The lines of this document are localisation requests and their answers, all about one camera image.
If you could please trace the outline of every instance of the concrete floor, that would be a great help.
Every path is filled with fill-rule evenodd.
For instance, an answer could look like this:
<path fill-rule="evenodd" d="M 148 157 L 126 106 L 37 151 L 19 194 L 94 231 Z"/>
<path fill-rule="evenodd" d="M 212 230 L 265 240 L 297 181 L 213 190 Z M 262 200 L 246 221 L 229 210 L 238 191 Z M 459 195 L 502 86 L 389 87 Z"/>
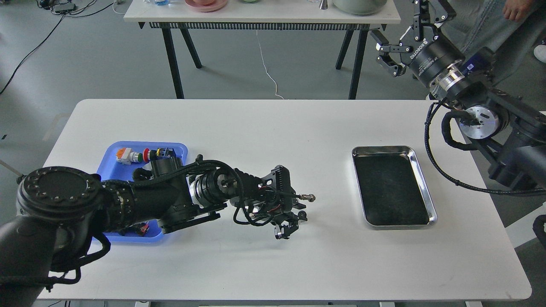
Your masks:
<path fill-rule="evenodd" d="M 385 36 L 391 40 L 405 31 L 413 11 L 409 1 L 395 0 L 395 3 L 402 23 L 387 28 Z M 98 0 L 94 10 L 108 4 L 106 0 Z M 128 6 L 129 3 L 121 4 L 117 10 L 123 12 Z M 2 87 L 24 55 L 44 39 L 58 20 L 58 16 L 37 8 L 31 0 L 0 4 Z M 275 98 L 275 86 L 262 65 L 256 31 L 193 30 L 191 35 L 205 66 L 202 69 L 193 66 L 182 36 L 173 31 L 186 98 Z M 265 63 L 284 98 L 347 98 L 355 39 L 343 68 L 336 70 L 334 64 L 344 36 L 341 31 L 260 31 L 258 35 Z M 423 99 L 427 91 L 410 74 L 391 78 L 375 63 L 374 47 L 375 42 L 369 39 L 357 99 Z M 546 65 L 536 60 L 529 50 L 520 70 L 499 88 L 523 96 L 525 102 L 539 110 L 546 110 L 545 84 Z M 64 19 L 0 96 L 0 138 L 7 135 L 0 140 L 0 160 L 22 173 L 40 168 L 67 116 L 76 103 L 86 98 L 175 98 L 161 32 L 125 23 L 122 16 L 110 8 L 86 18 Z M 77 144 L 74 144 L 74 153 L 82 154 Z M 476 157 L 476 161 L 485 174 L 485 160 Z M 15 179 L 15 174 L 0 167 L 0 223 L 15 215 Z M 487 179 L 486 184 L 496 185 Z M 507 226 L 546 199 L 493 197 L 493 200 Z M 484 306 L 544 304 L 546 252 L 537 243 L 531 243 L 518 250 L 518 256 L 533 288 L 531 298 L 519 302 L 485 302 Z M 54 302 L 39 301 L 34 306 L 45 307 Z M 122 307 L 134 303 L 108 302 L 107 305 Z M 155 306 L 180 305 L 155 303 Z M 186 305 L 197 306 L 197 303 Z M 359 304 L 364 305 L 378 306 L 378 303 Z M 103 302 L 73 302 L 72 306 L 103 306 Z M 397 303 L 396 306 L 453 307 L 464 306 L 464 303 Z"/>

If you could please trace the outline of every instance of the power cord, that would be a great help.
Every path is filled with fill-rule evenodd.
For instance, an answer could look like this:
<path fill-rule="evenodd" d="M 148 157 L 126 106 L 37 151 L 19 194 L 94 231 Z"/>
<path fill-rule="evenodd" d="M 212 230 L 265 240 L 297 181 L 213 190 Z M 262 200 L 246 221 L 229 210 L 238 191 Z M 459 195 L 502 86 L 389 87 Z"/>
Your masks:
<path fill-rule="evenodd" d="M 53 15 L 63 15 L 65 17 L 70 17 L 70 18 L 81 18 L 81 17 L 88 17 L 88 16 L 92 16 L 94 14 L 97 14 L 97 13 L 100 13 L 102 12 L 103 10 L 105 9 L 108 9 L 110 6 L 114 5 L 114 2 L 108 4 L 106 7 L 104 8 L 101 8 L 100 10 L 94 12 L 94 13 L 91 13 L 91 14 L 87 14 L 87 15 L 80 15 L 80 16 L 75 16 L 75 15 L 79 15 L 81 13 L 83 13 L 86 9 L 88 9 L 90 6 L 94 5 L 95 3 L 97 2 L 97 0 L 93 0 L 91 2 L 89 2 L 88 5 L 86 5 L 84 8 L 80 9 L 80 10 L 76 10 L 76 11 L 73 11 L 73 12 L 70 12 L 70 13 L 66 13 L 66 14 L 56 14 L 53 12 L 53 10 L 51 11 L 51 13 Z"/>
<path fill-rule="evenodd" d="M 55 302 L 55 303 L 49 305 L 48 307 L 51 307 L 51 306 L 53 306 L 53 305 L 56 305 L 56 304 L 58 304 L 58 303 L 60 303 L 60 302 L 62 302 L 62 300 L 58 300 L 57 302 Z"/>
<path fill-rule="evenodd" d="M 120 14 L 120 15 L 125 15 L 124 13 L 120 13 L 118 11 L 116 11 L 116 4 L 121 4 L 123 3 L 124 0 L 114 0 L 114 2 L 112 3 L 112 10 L 114 11 L 114 13 L 116 14 Z"/>
<path fill-rule="evenodd" d="M 45 41 L 53 34 L 53 31 L 55 31 L 55 29 L 61 24 L 61 21 L 63 21 L 64 19 L 64 16 L 61 17 L 61 19 L 59 19 L 59 22 L 55 25 L 55 27 L 53 27 L 53 29 L 51 30 L 51 32 L 49 32 L 48 36 L 46 36 L 44 38 L 44 40 L 41 41 L 41 43 L 36 46 L 36 48 L 32 49 L 31 52 L 29 52 L 22 60 L 21 62 L 19 62 L 19 64 L 17 65 L 17 67 L 15 67 L 15 70 L 13 71 L 13 74 L 11 74 L 11 77 L 9 78 L 8 82 L 5 84 L 4 88 L 2 89 L 2 91 L 0 91 L 0 95 L 2 95 L 2 93 L 5 91 L 5 89 L 8 87 L 8 85 L 11 83 L 11 81 L 13 80 L 13 77 L 15 76 L 15 73 L 17 72 L 17 70 L 19 70 L 19 67 L 21 67 L 21 65 L 23 65 L 24 61 L 27 60 L 27 58 L 33 53 L 36 51 L 36 49 L 40 48 L 40 46 L 42 46 Z"/>
<path fill-rule="evenodd" d="M 444 172 L 442 170 L 442 168 L 440 168 L 440 166 L 438 165 L 436 160 L 434 159 L 434 156 L 432 155 L 432 151 L 430 150 L 430 143 L 429 143 L 430 123 L 432 122 L 432 118 L 434 117 L 434 115 L 436 114 L 438 109 L 440 107 L 442 107 L 442 106 L 445 107 L 445 105 L 443 105 L 440 102 L 433 102 L 430 105 L 429 111 L 426 114 L 426 121 L 425 121 L 425 150 L 426 150 L 426 154 L 428 155 L 430 162 L 432 162 L 432 165 L 436 168 L 436 170 L 438 170 L 438 172 L 440 174 L 442 174 L 442 176 L 444 176 L 447 180 L 453 182 L 456 186 L 461 186 L 463 188 L 473 190 L 473 191 L 477 191 L 477 192 L 484 192 L 484 193 L 496 194 L 496 195 L 507 195 L 507 196 L 522 196 L 522 197 L 537 196 L 537 195 L 546 194 L 546 191 L 541 189 L 541 188 L 536 188 L 536 189 L 532 189 L 532 190 L 504 191 L 504 190 L 490 190 L 490 189 L 487 189 L 487 188 L 475 187 L 475 186 L 466 184 L 464 182 L 461 182 L 460 180 L 457 180 L 457 179 L 451 177 L 450 175 L 448 175 L 446 172 Z"/>
<path fill-rule="evenodd" d="M 284 99 L 284 97 L 278 94 L 277 81 L 275 81 L 275 79 L 271 77 L 271 75 L 268 72 L 268 68 L 265 66 L 264 54 L 262 53 L 262 45 L 260 44 L 260 37 L 258 36 L 258 30 L 256 30 L 256 38 L 258 39 L 258 46 L 260 47 L 260 55 L 262 56 L 262 64 L 264 65 L 265 73 L 268 75 L 269 79 L 271 79 L 275 83 L 275 96 L 281 97 L 282 99 Z"/>

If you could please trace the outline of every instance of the plastic tray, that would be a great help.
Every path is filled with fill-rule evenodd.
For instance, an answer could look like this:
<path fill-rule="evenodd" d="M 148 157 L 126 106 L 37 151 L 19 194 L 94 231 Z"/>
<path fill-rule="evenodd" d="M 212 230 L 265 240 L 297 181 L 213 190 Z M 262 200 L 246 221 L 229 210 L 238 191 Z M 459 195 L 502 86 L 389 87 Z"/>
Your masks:
<path fill-rule="evenodd" d="M 186 158 L 188 156 L 188 148 L 181 143 L 166 143 L 166 142 L 141 142 L 141 141 L 119 141 L 115 142 L 106 149 L 104 157 L 97 169 L 97 174 L 100 175 L 101 180 L 119 179 L 119 180 L 133 180 L 133 170 L 144 166 L 143 163 L 131 163 L 125 165 L 116 162 L 116 153 L 120 148 L 129 147 L 133 151 L 144 151 L 145 148 L 157 149 L 161 147 L 173 148 L 176 156 L 182 159 L 182 164 L 186 164 Z M 129 232 L 125 236 L 115 232 L 104 233 L 108 239 L 112 242 L 131 242 L 131 243 L 153 243 L 161 240 L 163 233 L 161 228 L 157 226 L 156 220 L 151 220 L 150 229 L 143 237 L 136 233 Z"/>

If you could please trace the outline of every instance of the human hand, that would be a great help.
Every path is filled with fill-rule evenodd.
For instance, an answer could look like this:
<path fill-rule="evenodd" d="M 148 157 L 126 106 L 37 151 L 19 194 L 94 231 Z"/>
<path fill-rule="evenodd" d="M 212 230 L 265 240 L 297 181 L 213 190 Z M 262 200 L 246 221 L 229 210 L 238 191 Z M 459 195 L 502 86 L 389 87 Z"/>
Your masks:
<path fill-rule="evenodd" d="M 506 0 L 502 13 L 505 19 L 521 21 L 527 17 L 535 0 Z"/>

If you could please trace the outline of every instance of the robotic arm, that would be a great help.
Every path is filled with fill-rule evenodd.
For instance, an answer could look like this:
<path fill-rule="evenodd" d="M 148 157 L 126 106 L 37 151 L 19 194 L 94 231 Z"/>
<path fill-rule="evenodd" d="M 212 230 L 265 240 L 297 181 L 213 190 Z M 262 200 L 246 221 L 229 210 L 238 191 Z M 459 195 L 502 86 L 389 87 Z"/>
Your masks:
<path fill-rule="evenodd" d="M 517 193 L 543 192 L 535 187 L 546 188 L 546 116 L 479 80 L 479 72 L 488 76 L 490 50 L 482 50 L 463 63 L 464 55 L 436 27 L 455 17 L 447 0 L 412 3 L 413 25 L 398 45 L 389 45 L 380 31 L 372 31 L 379 45 L 377 62 L 392 76 L 403 75 L 409 67 L 431 95 L 451 109 L 442 121 L 445 141 L 461 150 L 479 150 L 491 164 L 491 179 Z M 431 8 L 436 13 L 434 19 L 429 13 Z M 400 55 L 401 63 L 390 57 L 392 53 Z M 471 144 L 453 140 L 451 119 L 458 120 Z M 512 127 L 508 140 L 504 144 L 493 140 L 508 125 Z"/>
<path fill-rule="evenodd" d="M 101 182 L 97 174 L 68 167 L 24 177 L 17 192 L 20 215 L 0 227 L 0 305 L 30 306 L 44 287 L 78 282 L 81 267 L 110 250 L 103 232 L 158 219 L 162 232 L 170 233 L 219 218 L 229 200 L 236 223 L 270 223 L 277 239 L 288 239 L 307 220 L 304 211 L 292 212 L 306 208 L 298 199 L 315 199 L 295 193 L 283 166 L 259 178 L 201 155 L 186 166 L 177 157 L 152 161 L 151 171 L 138 169 L 133 179 Z M 245 220 L 238 220 L 239 211 Z M 102 249 L 88 255 L 93 237 Z M 75 278 L 65 278 L 72 270 Z M 65 275 L 48 277 L 49 271 Z"/>

